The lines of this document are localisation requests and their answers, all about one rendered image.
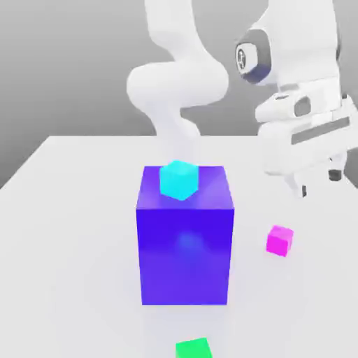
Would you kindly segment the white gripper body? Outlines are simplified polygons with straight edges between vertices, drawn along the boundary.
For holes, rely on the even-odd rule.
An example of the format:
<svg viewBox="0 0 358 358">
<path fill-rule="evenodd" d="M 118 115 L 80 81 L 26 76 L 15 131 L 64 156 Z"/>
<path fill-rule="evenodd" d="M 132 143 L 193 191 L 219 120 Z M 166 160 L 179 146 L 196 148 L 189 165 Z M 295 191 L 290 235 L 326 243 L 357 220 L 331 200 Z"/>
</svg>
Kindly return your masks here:
<svg viewBox="0 0 358 358">
<path fill-rule="evenodd" d="M 334 111 L 259 128 L 264 172 L 288 176 L 358 147 L 358 108 L 345 95 Z"/>
</svg>

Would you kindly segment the small magenta cube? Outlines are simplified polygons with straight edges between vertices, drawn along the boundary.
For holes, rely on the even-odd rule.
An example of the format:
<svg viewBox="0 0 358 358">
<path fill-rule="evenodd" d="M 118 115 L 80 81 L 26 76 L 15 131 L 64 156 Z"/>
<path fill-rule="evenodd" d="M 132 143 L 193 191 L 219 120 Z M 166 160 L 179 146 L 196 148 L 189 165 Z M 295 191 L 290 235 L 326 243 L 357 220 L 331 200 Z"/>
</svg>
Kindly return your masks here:
<svg viewBox="0 0 358 358">
<path fill-rule="evenodd" d="M 268 233 L 266 251 L 281 257 L 286 257 L 292 246 L 294 231 L 274 225 Z"/>
</svg>

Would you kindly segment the small cyan cube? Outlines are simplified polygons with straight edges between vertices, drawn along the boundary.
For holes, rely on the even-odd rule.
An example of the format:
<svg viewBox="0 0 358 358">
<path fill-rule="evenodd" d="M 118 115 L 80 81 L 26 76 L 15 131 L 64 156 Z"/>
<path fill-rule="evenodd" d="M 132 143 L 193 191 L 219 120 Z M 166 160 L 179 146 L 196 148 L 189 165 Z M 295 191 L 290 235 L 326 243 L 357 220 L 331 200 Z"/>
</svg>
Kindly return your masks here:
<svg viewBox="0 0 358 358">
<path fill-rule="evenodd" d="M 199 167 L 174 160 L 159 169 L 159 189 L 164 196 L 184 201 L 199 188 Z"/>
</svg>

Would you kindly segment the small green cube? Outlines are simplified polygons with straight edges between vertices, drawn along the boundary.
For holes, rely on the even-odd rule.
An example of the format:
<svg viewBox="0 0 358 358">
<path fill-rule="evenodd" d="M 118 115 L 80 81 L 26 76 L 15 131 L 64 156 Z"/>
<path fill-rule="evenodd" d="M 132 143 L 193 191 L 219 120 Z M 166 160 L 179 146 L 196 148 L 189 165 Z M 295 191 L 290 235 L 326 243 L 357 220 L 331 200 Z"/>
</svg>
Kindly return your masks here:
<svg viewBox="0 0 358 358">
<path fill-rule="evenodd" d="M 213 358 L 207 338 L 176 343 L 176 358 Z"/>
</svg>

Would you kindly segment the large blue box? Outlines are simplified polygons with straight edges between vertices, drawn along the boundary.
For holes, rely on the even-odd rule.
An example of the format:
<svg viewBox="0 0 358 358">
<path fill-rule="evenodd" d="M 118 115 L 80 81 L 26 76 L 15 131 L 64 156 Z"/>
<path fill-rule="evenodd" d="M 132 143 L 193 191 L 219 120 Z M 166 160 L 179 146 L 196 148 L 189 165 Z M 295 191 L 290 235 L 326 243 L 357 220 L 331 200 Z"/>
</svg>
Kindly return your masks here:
<svg viewBox="0 0 358 358">
<path fill-rule="evenodd" d="M 199 169 L 199 189 L 179 201 L 161 194 L 146 166 L 136 205 L 144 305 L 227 303 L 234 204 L 221 166 Z"/>
</svg>

